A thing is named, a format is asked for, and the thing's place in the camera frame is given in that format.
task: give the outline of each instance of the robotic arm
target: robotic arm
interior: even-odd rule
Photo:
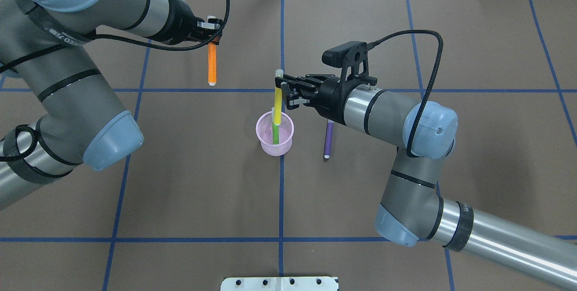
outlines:
[[[22,78],[48,113],[0,141],[0,209],[82,163],[103,170],[142,145],[132,115],[82,48],[94,38],[134,41],[95,28],[167,45],[202,42],[164,48],[189,51],[218,43],[227,18],[205,22],[183,0],[3,0],[0,15],[0,72]]]
[[[439,52],[422,101],[376,87],[368,72],[368,51],[400,34],[431,34]],[[288,110],[301,104],[319,115],[398,147],[387,186],[377,209],[375,228],[404,246],[435,240],[455,252],[493,260],[544,282],[577,290],[577,246],[444,200],[437,180],[451,154],[457,128],[453,110],[427,102],[443,43],[438,33],[411,30],[377,42],[349,42],[323,53],[323,63],[342,69],[340,77],[308,74],[276,78]]]

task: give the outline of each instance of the black cable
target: black cable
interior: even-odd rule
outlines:
[[[401,32],[394,32],[389,36],[386,36],[384,38],[381,38],[380,40],[367,44],[367,50],[373,49],[375,46],[381,44],[382,42],[385,42],[386,40],[389,40],[390,38],[404,34],[429,34],[435,36],[437,38],[437,41],[439,42],[439,48],[437,49],[437,57],[435,58],[435,64],[433,65],[433,71],[431,72],[429,84],[427,85],[427,89],[425,90],[425,94],[423,95],[423,99],[421,100],[421,105],[417,110],[417,116],[415,117],[415,120],[412,123],[411,133],[408,137],[407,155],[409,157],[416,157],[411,153],[412,140],[415,137],[415,132],[417,131],[419,120],[423,115],[423,110],[425,109],[427,100],[429,100],[429,95],[431,94],[431,90],[433,90],[433,85],[435,84],[435,79],[437,78],[437,71],[439,71],[439,65],[441,63],[441,54],[443,53],[443,38],[441,38],[441,35],[438,32],[434,32],[432,30],[424,30],[424,29],[403,30]]]
[[[16,130],[14,131],[14,133],[16,135],[16,139],[18,139],[18,135],[20,134],[20,132],[30,133],[30,135],[32,136],[32,141],[30,143],[30,147],[28,147],[28,149],[26,151],[24,151],[23,153],[18,152],[19,155],[17,155],[17,156],[8,156],[8,157],[0,156],[0,162],[8,163],[8,162],[15,162],[18,160],[22,160],[34,152],[34,150],[36,149],[37,144],[38,144],[37,131],[34,130],[33,128],[29,127],[28,125],[18,125],[18,126],[16,126]]]
[[[56,46],[50,46],[49,48],[41,49],[41,50],[36,51],[34,53],[30,53],[29,55],[19,57],[18,59],[13,60],[12,62],[6,63],[5,65],[1,66],[0,67],[0,73],[2,73],[4,71],[8,71],[9,69],[12,69],[13,67],[16,67],[17,65],[20,65],[21,63],[24,63],[26,61],[30,61],[30,60],[35,59],[37,57],[41,57],[43,55],[47,55],[49,53],[56,52],[59,49],[63,49],[63,48],[66,48],[66,46],[58,44]]]
[[[130,43],[130,44],[134,44],[137,46],[144,46],[144,47],[148,47],[148,48],[154,48],[154,49],[160,49],[160,50],[164,50],[164,51],[175,51],[175,52],[182,52],[182,51],[192,51],[193,49],[198,49],[201,48],[203,46],[206,46],[206,44],[212,42],[212,40],[214,40],[217,36],[222,35],[222,31],[229,19],[229,12],[230,12],[230,0],[226,0],[226,10],[224,13],[224,19],[223,22],[220,26],[220,28],[214,33],[212,34],[212,36],[210,36],[210,38],[208,38],[207,40],[205,40],[204,42],[201,42],[199,44],[196,44],[195,46],[185,46],[185,47],[170,47],[170,46],[158,46],[156,44],[151,44],[151,43],[147,43],[147,42],[140,42],[137,40],[132,40],[130,38],[126,38],[123,36],[116,36],[116,35],[110,35],[110,34],[95,34],[95,35],[91,35],[91,36],[87,36],[88,38],[92,39],[92,40],[97,40],[97,39],[105,39],[105,40],[116,40],[116,41],[120,41],[120,42],[126,42],[126,43]],[[31,53],[29,55],[25,55],[23,57],[19,57],[16,60],[13,60],[3,66],[0,67],[0,73],[7,71],[9,69],[12,69],[13,67],[16,67],[17,65],[20,65],[21,63],[24,63],[26,61],[30,61],[32,59],[35,59],[37,57],[41,57],[43,55],[47,55],[49,53],[52,52],[56,52],[60,49],[65,48],[65,46],[58,44],[55,46],[50,46],[49,48],[46,49],[42,49],[40,51]]]

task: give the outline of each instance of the purple marker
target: purple marker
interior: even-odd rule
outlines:
[[[333,126],[333,124],[334,124],[334,122],[331,120],[326,121],[324,159],[330,158],[330,145],[332,144],[332,126]]]

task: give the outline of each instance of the orange marker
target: orange marker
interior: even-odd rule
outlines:
[[[216,44],[208,43],[208,85],[216,85]]]

